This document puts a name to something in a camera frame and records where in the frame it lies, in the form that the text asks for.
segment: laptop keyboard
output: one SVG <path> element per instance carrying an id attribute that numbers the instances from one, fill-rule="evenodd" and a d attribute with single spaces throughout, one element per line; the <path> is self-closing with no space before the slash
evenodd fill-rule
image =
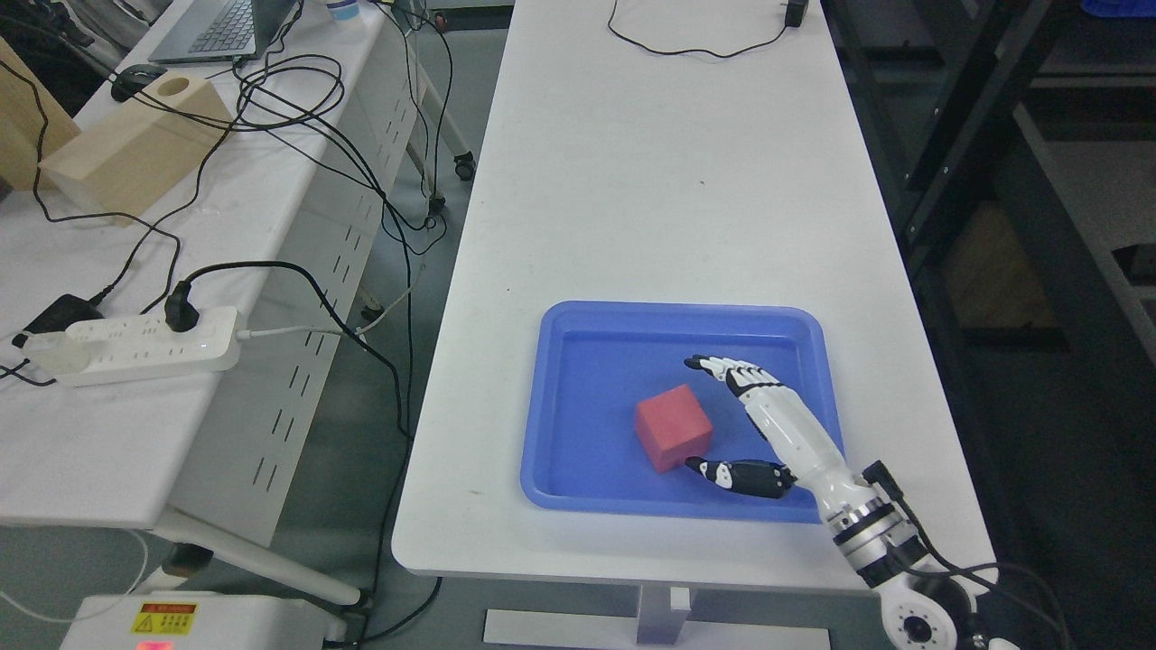
<path id="1" fill-rule="evenodd" d="M 253 36 L 253 6 L 250 0 L 230 0 L 217 17 L 188 49 L 190 52 L 236 50 Z"/>

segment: power adapter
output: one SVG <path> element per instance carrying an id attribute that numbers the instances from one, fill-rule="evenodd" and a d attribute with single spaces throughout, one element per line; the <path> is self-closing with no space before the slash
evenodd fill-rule
<path id="1" fill-rule="evenodd" d="M 97 318 L 104 318 L 104 315 L 97 311 L 92 303 L 72 294 L 65 294 L 52 301 L 52 304 L 34 318 L 23 331 L 32 334 L 64 332 L 73 323 L 96 320 Z M 27 341 L 28 337 L 20 333 L 13 337 L 12 345 L 23 348 Z"/>
<path id="2" fill-rule="evenodd" d="M 807 15 L 808 1 L 787 0 L 787 17 L 785 20 L 787 27 L 799 27 L 802 24 L 802 17 Z"/>

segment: hole in wooden block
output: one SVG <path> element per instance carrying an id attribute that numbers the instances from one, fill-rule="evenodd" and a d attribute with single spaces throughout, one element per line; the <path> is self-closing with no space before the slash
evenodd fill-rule
<path id="1" fill-rule="evenodd" d="M 172 97 L 173 95 L 179 95 L 188 88 L 188 79 L 184 76 L 177 76 L 165 81 L 156 89 L 156 94 L 162 97 Z"/>

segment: cable connector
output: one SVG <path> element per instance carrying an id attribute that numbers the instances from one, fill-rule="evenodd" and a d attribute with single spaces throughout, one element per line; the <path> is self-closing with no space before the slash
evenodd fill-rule
<path id="1" fill-rule="evenodd" d="M 883 492 L 891 501 L 903 500 L 903 490 L 899 489 L 899 483 L 896 482 L 895 477 L 891 475 L 891 472 L 887 468 L 887 465 L 883 465 L 882 460 L 876 460 L 868 465 L 864 470 L 862 475 L 867 482 L 883 488 Z"/>
<path id="2" fill-rule="evenodd" d="M 188 280 L 177 282 L 169 297 L 164 298 L 164 324 L 173 332 L 187 332 L 197 326 L 201 315 L 188 302 L 188 291 L 193 283 Z"/>
<path id="3" fill-rule="evenodd" d="M 784 20 L 787 27 L 799 27 L 802 17 L 807 15 L 807 3 L 809 0 L 787 0 L 787 16 Z"/>

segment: white table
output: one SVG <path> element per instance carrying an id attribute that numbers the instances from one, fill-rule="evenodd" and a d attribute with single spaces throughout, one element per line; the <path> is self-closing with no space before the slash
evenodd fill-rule
<path id="1" fill-rule="evenodd" d="M 868 593 L 822 525 L 547 510 L 519 487 L 538 327 L 566 300 L 792 305 L 822 324 L 849 464 L 883 459 L 943 553 L 993 560 L 818 2 L 714 61 L 517 3 L 393 552 L 418 574 Z M 623 1 L 661 49 L 783 8 Z"/>
<path id="2" fill-rule="evenodd" d="M 125 65 L 143 61 L 187 3 L 175 2 Z M 326 119 L 358 145 L 388 191 L 416 119 L 398 29 L 368 6 L 358 19 L 335 23 L 324 7 L 305 2 L 287 46 L 289 54 L 341 61 L 347 98 Z M 413 56 L 410 65 L 416 66 Z M 209 75 L 225 67 L 181 69 Z M 231 110 L 236 81 L 224 74 L 214 84 Z M 310 74 L 269 83 L 303 106 L 313 105 L 327 87 L 327 80 Z M 101 88 L 77 123 L 83 128 L 113 106 L 108 88 Z M 321 135 L 304 127 L 279 133 L 311 156 L 353 170 Z M 151 221 L 181 205 L 192 187 L 190 176 L 141 216 Z M 54 216 L 76 214 L 59 193 L 46 195 Z M 348 313 L 379 230 L 379 205 L 368 190 L 320 170 L 269 135 L 238 133 L 208 164 L 201 198 L 163 228 L 184 239 L 178 279 L 220 261 L 290 260 L 309 268 L 338 311 Z M 50 224 L 30 193 L 17 193 L 0 206 L 0 333 L 7 333 L 61 294 L 96 294 L 116 275 L 142 228 Z M 170 254 L 169 241 L 153 236 L 101 310 L 106 316 L 140 310 L 163 288 Z M 290 273 L 210 274 L 197 282 L 193 302 L 236 305 L 254 330 L 332 327 L 307 285 Z M 357 589 L 265 548 L 336 345 L 336 335 L 320 334 L 247 341 L 239 364 L 224 374 L 82 389 L 0 383 L 0 520 L 147 529 L 329 601 L 356 603 Z M 0 360 L 14 364 L 18 350 L 8 348 Z"/>

